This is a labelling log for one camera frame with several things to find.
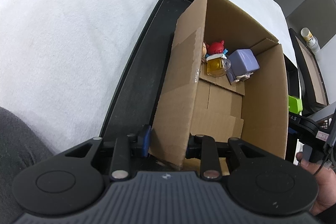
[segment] red toy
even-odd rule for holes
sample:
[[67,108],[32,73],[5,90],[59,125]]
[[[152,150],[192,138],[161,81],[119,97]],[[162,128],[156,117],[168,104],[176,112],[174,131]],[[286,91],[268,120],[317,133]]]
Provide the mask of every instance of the red toy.
[[213,55],[217,53],[223,53],[224,51],[224,40],[221,42],[214,42],[211,45],[206,44],[207,47],[207,54]]

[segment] white tablecloth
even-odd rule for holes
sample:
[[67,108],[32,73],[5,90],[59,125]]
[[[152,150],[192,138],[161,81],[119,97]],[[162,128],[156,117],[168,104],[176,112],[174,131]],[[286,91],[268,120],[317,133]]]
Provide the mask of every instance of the white tablecloth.
[[[115,87],[158,0],[0,0],[0,106],[54,151],[100,132]],[[294,64],[273,0],[231,0]]]

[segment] ribbed gray panel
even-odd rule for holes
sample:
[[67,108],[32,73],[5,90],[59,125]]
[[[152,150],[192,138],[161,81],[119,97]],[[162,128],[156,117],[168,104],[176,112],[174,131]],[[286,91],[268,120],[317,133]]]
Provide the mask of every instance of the ribbed gray panel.
[[289,218],[258,216],[240,208],[219,183],[205,182],[195,172],[139,172],[113,183],[91,208],[58,219],[24,214],[15,224],[256,224],[318,223],[304,213]]

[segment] white logo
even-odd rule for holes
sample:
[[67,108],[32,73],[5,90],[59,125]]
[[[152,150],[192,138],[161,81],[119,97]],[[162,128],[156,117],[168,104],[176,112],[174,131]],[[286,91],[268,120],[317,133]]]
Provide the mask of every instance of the white logo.
[[171,175],[165,173],[164,175],[161,176],[163,179],[170,179]]

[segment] human hand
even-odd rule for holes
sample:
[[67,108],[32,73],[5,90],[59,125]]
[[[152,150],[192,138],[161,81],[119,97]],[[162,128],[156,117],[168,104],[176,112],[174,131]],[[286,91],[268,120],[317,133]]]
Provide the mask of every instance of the human hand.
[[[300,162],[300,166],[307,170],[312,175],[320,167],[318,164],[313,164],[304,160],[303,153],[296,154],[296,159]],[[332,169],[322,167],[322,169],[315,175],[316,181],[319,185],[319,193],[316,201],[310,212],[316,216],[319,213],[327,210],[336,203],[336,174]]]

